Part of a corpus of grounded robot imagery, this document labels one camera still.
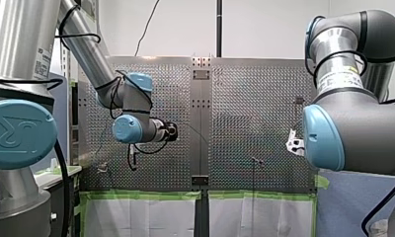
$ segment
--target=blue joint cap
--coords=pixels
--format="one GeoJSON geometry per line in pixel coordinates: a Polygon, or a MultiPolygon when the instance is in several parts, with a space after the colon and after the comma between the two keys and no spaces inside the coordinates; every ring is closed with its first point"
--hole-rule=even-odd
{"type": "Polygon", "coordinates": [[[43,106],[0,101],[0,170],[28,167],[43,159],[57,138],[56,122],[43,106]]]}
{"type": "Polygon", "coordinates": [[[137,118],[123,115],[115,120],[112,133],[117,141],[134,144],[142,139],[142,126],[137,118]]]}
{"type": "Polygon", "coordinates": [[[345,151],[339,131],[327,112],[318,105],[303,110],[305,158],[311,165],[341,171],[345,151]]]}
{"type": "Polygon", "coordinates": [[[128,73],[127,77],[138,85],[142,90],[146,92],[152,92],[152,79],[149,75],[143,73],[128,73]]]}

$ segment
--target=white cloth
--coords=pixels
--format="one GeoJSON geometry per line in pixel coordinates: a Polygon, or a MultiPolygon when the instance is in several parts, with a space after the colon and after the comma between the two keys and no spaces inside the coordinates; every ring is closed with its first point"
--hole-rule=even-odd
{"type": "Polygon", "coordinates": [[[313,201],[227,198],[209,201],[210,236],[311,237],[313,201]]]}
{"type": "Polygon", "coordinates": [[[84,236],[194,237],[195,201],[89,200],[84,236]]]}

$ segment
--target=robotic arm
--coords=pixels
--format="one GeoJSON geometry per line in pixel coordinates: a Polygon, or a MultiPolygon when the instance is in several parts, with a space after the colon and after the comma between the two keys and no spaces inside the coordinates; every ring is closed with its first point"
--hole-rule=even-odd
{"type": "MultiPolygon", "coordinates": [[[[395,62],[395,18],[382,11],[316,18],[306,57],[316,64],[311,74],[318,96],[303,111],[303,142],[288,149],[302,144],[318,168],[395,176],[395,104],[383,102],[395,62]]],[[[378,206],[394,195],[395,189],[378,206]]],[[[388,234],[395,237],[395,210],[388,234]]]]}
{"type": "MultiPolygon", "coordinates": [[[[90,30],[73,0],[62,0],[58,28],[61,35],[88,34],[90,30]]],[[[122,109],[122,116],[116,118],[113,134],[123,143],[144,143],[174,141],[177,139],[177,126],[158,118],[150,118],[152,109],[152,81],[148,75],[124,73],[120,84],[100,46],[91,38],[64,39],[80,63],[90,82],[97,91],[101,106],[108,109],[122,109]]]]}
{"type": "MultiPolygon", "coordinates": [[[[150,76],[125,72],[115,76],[95,39],[80,36],[90,31],[78,10],[72,0],[0,1],[0,236],[50,234],[50,194],[39,190],[29,166],[55,146],[60,166],[66,167],[51,114],[54,99],[45,86],[52,82],[48,72],[57,23],[97,91],[99,104],[122,109],[113,125],[117,141],[177,139],[175,124],[150,117],[150,76]]],[[[69,206],[69,182],[64,192],[69,206]]],[[[68,217],[64,214],[62,236],[68,217]]]]}

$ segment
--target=pegboard wall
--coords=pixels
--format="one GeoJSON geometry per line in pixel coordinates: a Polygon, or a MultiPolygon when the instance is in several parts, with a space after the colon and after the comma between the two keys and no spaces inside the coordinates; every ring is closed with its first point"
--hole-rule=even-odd
{"type": "Polygon", "coordinates": [[[315,171],[285,148],[289,129],[312,99],[302,60],[212,58],[205,67],[188,57],[109,61],[114,69],[152,76],[151,115],[176,123],[179,140],[157,154],[138,155],[138,169],[132,172],[127,145],[114,141],[109,110],[96,104],[96,93],[81,72],[84,190],[189,191],[192,176],[200,175],[208,176],[213,190],[314,192],[315,171]],[[296,97],[305,104],[295,104],[296,97]]]}
{"type": "Polygon", "coordinates": [[[211,81],[210,188],[309,193],[314,171],[285,149],[313,94],[301,61],[213,59],[211,81]]]}

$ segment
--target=black pole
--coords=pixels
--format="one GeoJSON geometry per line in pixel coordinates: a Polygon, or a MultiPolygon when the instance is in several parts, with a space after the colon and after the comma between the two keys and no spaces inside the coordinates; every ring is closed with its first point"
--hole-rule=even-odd
{"type": "Polygon", "coordinates": [[[216,7],[216,57],[222,57],[222,0],[216,7]]]}

